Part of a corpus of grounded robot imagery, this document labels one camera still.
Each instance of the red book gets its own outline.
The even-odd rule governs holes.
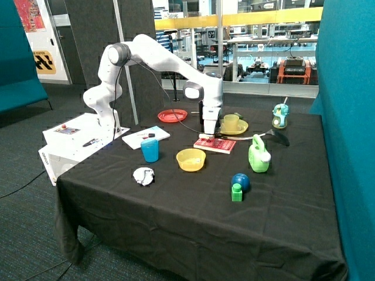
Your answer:
[[[229,154],[235,144],[235,140],[200,138],[194,143],[193,146],[194,148]]]

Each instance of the blue ball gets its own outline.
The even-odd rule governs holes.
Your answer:
[[[239,173],[232,177],[231,186],[235,183],[239,183],[242,187],[242,192],[248,192],[250,189],[250,180],[245,174]]]

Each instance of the white control box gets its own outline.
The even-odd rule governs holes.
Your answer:
[[[52,185],[61,174],[128,130],[121,128],[115,136],[110,135],[99,125],[97,114],[85,113],[43,131],[47,145],[39,150],[39,155]]]

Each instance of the glass window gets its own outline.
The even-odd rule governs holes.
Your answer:
[[[159,42],[169,48],[164,31],[177,29],[173,52],[199,71],[221,74],[224,92],[318,93],[315,49],[323,0],[153,2],[162,10],[161,21],[155,18]],[[170,75],[164,77],[163,86],[171,88]],[[177,79],[182,88],[185,78]]]

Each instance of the green watering can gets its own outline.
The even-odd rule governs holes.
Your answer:
[[[253,144],[248,149],[248,161],[256,173],[264,173],[268,170],[271,155],[264,147],[264,142],[259,135],[253,136]]]

